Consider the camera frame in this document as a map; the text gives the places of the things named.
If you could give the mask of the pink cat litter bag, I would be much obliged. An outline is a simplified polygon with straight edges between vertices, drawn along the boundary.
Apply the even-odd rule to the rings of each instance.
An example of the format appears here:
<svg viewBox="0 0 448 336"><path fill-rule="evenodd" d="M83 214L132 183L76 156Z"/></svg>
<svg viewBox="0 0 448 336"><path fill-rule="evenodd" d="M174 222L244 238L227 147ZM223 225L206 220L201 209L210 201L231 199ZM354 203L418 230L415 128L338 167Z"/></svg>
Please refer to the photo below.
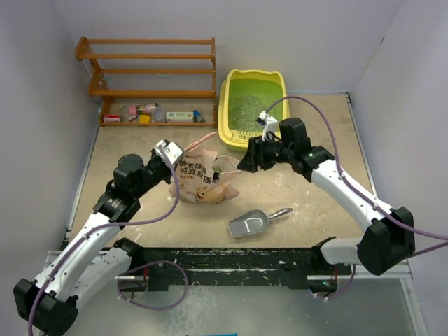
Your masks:
<svg viewBox="0 0 448 336"><path fill-rule="evenodd" d="M237 168L239 161L204 147L204 142L216 135L216 132L211 132L191 143L177 164L176 177L181 201L218 204L239 195L239 191L232 186L232 182L241 174Z"/></svg>

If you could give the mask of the silver metal scoop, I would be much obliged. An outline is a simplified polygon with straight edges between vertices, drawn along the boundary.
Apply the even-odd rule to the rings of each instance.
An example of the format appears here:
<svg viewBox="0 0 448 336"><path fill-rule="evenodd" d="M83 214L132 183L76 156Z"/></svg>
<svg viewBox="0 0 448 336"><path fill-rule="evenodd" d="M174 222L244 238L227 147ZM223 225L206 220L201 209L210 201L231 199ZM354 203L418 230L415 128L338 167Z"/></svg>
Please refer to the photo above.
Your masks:
<svg viewBox="0 0 448 336"><path fill-rule="evenodd" d="M252 210L230 220L228 230L231 237L238 238L247 235L256 235L268 228L271 222L286 216L293 211L292 208L283 208L271 214L261 210Z"/></svg>

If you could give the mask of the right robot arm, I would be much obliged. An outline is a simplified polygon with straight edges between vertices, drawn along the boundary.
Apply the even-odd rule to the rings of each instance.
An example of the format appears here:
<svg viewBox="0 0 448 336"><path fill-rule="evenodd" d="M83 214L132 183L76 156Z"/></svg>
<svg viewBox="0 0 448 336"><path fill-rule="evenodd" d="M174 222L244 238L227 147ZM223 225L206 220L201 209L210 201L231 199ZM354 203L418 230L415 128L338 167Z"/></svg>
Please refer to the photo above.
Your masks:
<svg viewBox="0 0 448 336"><path fill-rule="evenodd" d="M313 146L305 124L299 118L276 120L266 112L256 119L262 126L260 136L248 141L248 149L237 168L255 173L276 163L288 163L331 196L363 232L358 239L329 238L311 257L311 266L327 274L336 264L362 265L380 276L415 251L412 229L414 217L405 208L393 208L347 174L338 160L322 146Z"/></svg>

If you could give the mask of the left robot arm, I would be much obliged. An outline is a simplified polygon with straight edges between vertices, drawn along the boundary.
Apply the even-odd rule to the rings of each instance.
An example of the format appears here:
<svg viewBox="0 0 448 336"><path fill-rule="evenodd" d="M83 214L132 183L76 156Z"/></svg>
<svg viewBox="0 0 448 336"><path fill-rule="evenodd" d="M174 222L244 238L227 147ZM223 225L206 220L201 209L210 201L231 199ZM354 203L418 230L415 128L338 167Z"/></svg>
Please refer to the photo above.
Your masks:
<svg viewBox="0 0 448 336"><path fill-rule="evenodd" d="M145 163L137 154L122 156L105 192L83 228L61 254L31 281L21 279L13 294L27 332L64 335L79 311L104 286L123 273L137 274L144 257L134 243L113 247L99 259L100 251L120 231L133 225L140 197L161 181L176 181L174 168L184 156L177 143L161 140Z"/></svg>

